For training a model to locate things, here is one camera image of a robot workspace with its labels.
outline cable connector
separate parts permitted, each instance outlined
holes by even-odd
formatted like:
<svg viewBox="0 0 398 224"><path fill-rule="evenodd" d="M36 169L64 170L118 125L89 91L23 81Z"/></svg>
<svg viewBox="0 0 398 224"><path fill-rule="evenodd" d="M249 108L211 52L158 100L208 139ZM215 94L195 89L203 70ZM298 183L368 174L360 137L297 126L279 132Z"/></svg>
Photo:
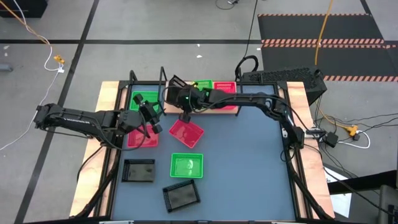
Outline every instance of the cable connector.
<svg viewBox="0 0 398 224"><path fill-rule="evenodd" d="M62 65L65 63L65 60L61 57L61 55L56 55L56 56L54 56L54 60L55 60L56 62L62 64Z"/></svg>
<svg viewBox="0 0 398 224"><path fill-rule="evenodd" d="M356 132L357 132L357 130L358 130L358 126L357 125L353 125L352 127L345 127L344 129L348 132L348 134L351 137L354 137Z"/></svg>

